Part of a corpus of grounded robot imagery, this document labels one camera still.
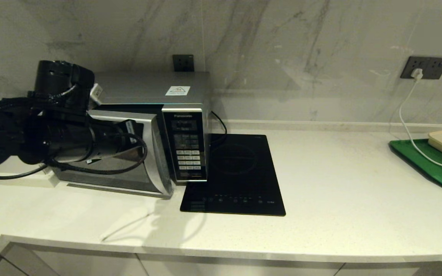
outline cabinet door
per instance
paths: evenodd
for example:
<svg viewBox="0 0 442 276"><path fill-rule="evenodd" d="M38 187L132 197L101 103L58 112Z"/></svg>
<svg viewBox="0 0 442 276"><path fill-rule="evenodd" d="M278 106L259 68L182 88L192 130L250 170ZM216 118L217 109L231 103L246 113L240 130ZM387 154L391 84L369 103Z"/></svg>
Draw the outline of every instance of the cabinet door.
<svg viewBox="0 0 442 276"><path fill-rule="evenodd" d="M33 251L17 243L10 243L1 255L29 276L59 276Z"/></svg>
<svg viewBox="0 0 442 276"><path fill-rule="evenodd" d="M7 260L0 257L0 276L27 276Z"/></svg>
<svg viewBox="0 0 442 276"><path fill-rule="evenodd" d="M343 263L139 255L149 276L334 276Z"/></svg>
<svg viewBox="0 0 442 276"><path fill-rule="evenodd" d="M442 262L347 263L336 276L442 276Z"/></svg>
<svg viewBox="0 0 442 276"><path fill-rule="evenodd" d="M60 276L147 276L133 253L31 248Z"/></svg>

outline wall outlet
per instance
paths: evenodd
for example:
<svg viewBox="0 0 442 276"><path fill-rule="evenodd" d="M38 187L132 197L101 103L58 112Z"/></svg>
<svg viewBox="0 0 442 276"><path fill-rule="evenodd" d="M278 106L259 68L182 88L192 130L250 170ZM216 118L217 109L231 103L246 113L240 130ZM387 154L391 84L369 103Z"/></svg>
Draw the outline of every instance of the wall outlet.
<svg viewBox="0 0 442 276"><path fill-rule="evenodd" d="M442 74L442 57L411 56L402 71L401 79L413 79L414 69L421 68L426 80L439 80Z"/></svg>
<svg viewBox="0 0 442 276"><path fill-rule="evenodd" d="M173 69L175 72L193 72L193 54L174 54Z"/></svg>

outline silver microwave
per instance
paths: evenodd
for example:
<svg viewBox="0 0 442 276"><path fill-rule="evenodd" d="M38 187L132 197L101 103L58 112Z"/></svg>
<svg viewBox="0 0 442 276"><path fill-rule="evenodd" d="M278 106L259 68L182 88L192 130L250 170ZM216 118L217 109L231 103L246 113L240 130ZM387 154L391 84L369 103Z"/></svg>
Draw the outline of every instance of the silver microwave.
<svg viewBox="0 0 442 276"><path fill-rule="evenodd" d="M93 175L53 168L56 176L74 185L172 195L172 181L205 182L210 145L209 73L96 73L98 106L88 114L98 120L135 120L148 146L144 164L127 173ZM74 166L93 169L126 168L133 157L119 156Z"/></svg>

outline black induction cooktop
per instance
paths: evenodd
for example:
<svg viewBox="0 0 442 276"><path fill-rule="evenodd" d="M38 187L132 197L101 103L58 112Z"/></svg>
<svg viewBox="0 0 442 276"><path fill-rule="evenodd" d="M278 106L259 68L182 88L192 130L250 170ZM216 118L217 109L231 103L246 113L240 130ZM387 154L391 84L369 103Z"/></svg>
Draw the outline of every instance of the black induction cooktop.
<svg viewBox="0 0 442 276"><path fill-rule="evenodd" d="M265 135L213 135L207 182L189 182L180 211L286 215Z"/></svg>

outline marble backsplash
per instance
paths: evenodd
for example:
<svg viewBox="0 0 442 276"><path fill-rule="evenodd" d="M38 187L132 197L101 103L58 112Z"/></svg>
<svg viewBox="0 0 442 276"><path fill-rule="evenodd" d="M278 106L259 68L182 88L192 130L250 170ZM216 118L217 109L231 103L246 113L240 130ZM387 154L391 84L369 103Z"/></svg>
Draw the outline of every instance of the marble backsplash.
<svg viewBox="0 0 442 276"><path fill-rule="evenodd" d="M0 98L32 89L40 59L170 71L172 54L211 72L223 118L397 122L407 58L442 56L442 1L0 0ZM442 123L442 77L404 117Z"/></svg>

